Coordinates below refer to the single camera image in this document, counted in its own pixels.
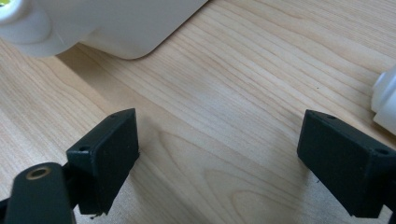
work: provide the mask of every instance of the black bracket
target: black bracket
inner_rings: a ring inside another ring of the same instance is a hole
[[[351,216],[396,209],[396,152],[333,116],[305,112],[299,158]]]
[[[139,157],[134,109],[108,116],[67,152],[68,163],[30,167],[14,180],[0,202],[0,223],[75,223],[81,214],[108,213]]]

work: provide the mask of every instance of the wooden table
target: wooden table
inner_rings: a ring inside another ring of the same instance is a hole
[[[396,64],[389,0],[212,0],[147,57],[0,42],[0,197],[107,115],[137,111],[141,157],[107,217],[78,223],[386,223],[350,217],[296,156],[306,109],[381,142],[371,87]]]

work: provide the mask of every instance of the yellow-green spot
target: yellow-green spot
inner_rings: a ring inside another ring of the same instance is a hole
[[[0,0],[0,7],[3,7],[5,5],[7,5],[7,4],[9,4],[10,1],[11,0]]]

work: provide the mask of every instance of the ridged white cap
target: ridged white cap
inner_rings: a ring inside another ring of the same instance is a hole
[[[379,77],[373,90],[374,121],[396,134],[396,66]]]

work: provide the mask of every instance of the white bottle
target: white bottle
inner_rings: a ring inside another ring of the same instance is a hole
[[[379,77],[373,90],[374,121],[396,134],[396,66]]]
[[[142,57],[207,0],[0,0],[0,37],[38,57],[77,42],[124,59]]]

